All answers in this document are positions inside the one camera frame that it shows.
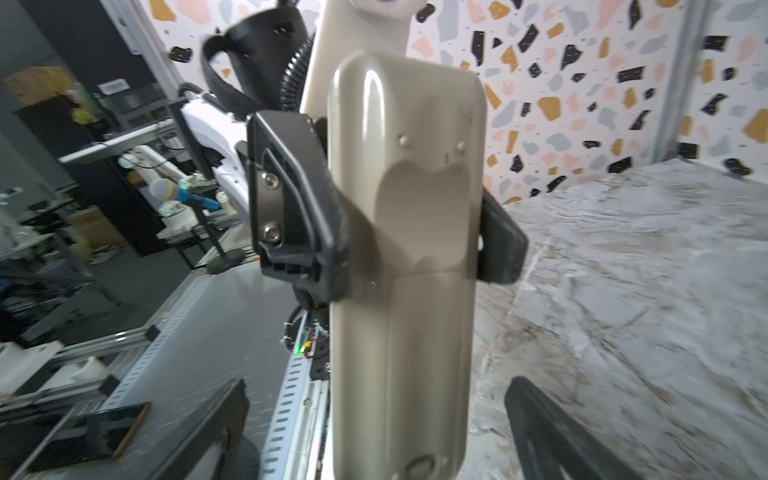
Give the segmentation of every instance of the microphone stand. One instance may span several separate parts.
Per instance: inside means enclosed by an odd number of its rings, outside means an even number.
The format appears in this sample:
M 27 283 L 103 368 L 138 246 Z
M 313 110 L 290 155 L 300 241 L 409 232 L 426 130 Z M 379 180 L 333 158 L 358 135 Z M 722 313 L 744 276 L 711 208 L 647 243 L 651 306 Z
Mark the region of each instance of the microphone stand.
M 186 204 L 192 207 L 195 217 L 197 217 L 197 221 L 200 222 L 200 225 L 202 225 L 206 233 L 208 233 L 208 238 L 210 238 L 210 241 L 214 244 L 214 248 L 219 252 L 218 257 L 213 258 L 206 264 L 205 270 L 211 275 L 217 275 L 226 272 L 233 266 L 240 265 L 243 260 L 245 260 L 245 250 L 242 248 L 233 248 L 232 250 L 225 252 L 224 249 L 221 248 L 221 244 L 216 240 L 216 230 L 210 223 L 208 223 L 208 220 L 203 213 L 203 201 L 195 200 L 190 196 Z

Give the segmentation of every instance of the terrazzo wall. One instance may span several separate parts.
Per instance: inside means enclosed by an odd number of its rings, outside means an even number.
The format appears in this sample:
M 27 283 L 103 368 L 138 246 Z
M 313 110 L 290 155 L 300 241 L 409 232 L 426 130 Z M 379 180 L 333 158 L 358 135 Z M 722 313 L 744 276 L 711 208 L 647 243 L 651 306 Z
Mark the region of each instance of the terrazzo wall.
M 715 2 L 679 153 L 768 182 L 768 0 Z
M 651 163 L 681 0 L 429 0 L 408 56 L 476 71 L 488 99 L 485 186 L 517 201 Z M 270 0 L 141 0 L 186 81 L 205 35 Z M 313 31 L 319 0 L 301 0 Z M 233 84 L 228 59 L 214 66 Z

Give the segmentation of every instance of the black strap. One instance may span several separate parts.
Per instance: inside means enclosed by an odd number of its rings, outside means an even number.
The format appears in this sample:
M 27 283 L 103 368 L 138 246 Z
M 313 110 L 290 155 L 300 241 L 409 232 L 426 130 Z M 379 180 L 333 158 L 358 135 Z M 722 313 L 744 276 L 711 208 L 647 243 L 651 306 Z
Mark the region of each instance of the black strap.
M 211 66 L 210 60 L 220 51 L 230 51 L 230 43 L 227 37 L 213 35 L 203 43 L 203 54 L 200 63 L 203 66 L 203 75 L 208 83 L 210 92 L 216 95 L 217 100 L 228 111 L 231 111 L 237 120 L 245 121 L 247 116 L 265 108 L 259 101 L 245 95 L 232 85 L 226 83 Z

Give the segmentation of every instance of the metal screw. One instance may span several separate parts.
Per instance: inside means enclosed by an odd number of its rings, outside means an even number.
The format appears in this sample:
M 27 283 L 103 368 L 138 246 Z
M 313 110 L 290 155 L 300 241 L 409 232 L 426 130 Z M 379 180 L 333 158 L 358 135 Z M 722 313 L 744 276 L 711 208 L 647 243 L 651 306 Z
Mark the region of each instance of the metal screw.
M 264 172 L 261 174 L 261 180 L 264 181 L 264 185 L 270 190 L 275 190 L 280 186 L 280 179 L 277 175 L 271 172 Z
M 283 232 L 280 230 L 280 225 L 274 222 L 270 222 L 264 225 L 264 240 L 269 243 L 280 243 L 283 238 Z

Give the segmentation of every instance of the cardboard box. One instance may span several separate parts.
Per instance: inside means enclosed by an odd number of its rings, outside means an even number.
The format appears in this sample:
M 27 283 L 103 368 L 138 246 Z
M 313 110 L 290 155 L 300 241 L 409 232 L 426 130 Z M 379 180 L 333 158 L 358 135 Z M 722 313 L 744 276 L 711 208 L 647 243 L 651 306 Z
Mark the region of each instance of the cardboard box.
M 62 67 L 29 67 L 5 78 L 5 84 L 26 107 L 74 90 L 74 82 Z
M 124 247 L 127 242 L 120 235 L 117 228 L 104 216 L 98 207 L 89 207 L 80 210 L 68 217 L 69 223 L 78 229 L 78 232 L 93 248 L 104 245 Z

